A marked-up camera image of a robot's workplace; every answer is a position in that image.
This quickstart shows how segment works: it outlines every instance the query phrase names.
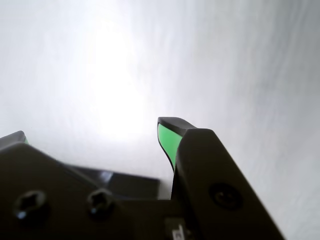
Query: white backdrop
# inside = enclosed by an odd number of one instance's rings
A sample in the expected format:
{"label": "white backdrop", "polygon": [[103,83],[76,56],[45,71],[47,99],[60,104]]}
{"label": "white backdrop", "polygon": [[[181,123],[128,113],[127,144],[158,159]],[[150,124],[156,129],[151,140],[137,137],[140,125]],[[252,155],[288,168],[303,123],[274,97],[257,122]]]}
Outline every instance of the white backdrop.
{"label": "white backdrop", "polygon": [[320,239],[320,3],[0,0],[0,136],[173,173],[157,117],[216,132],[286,238]]}

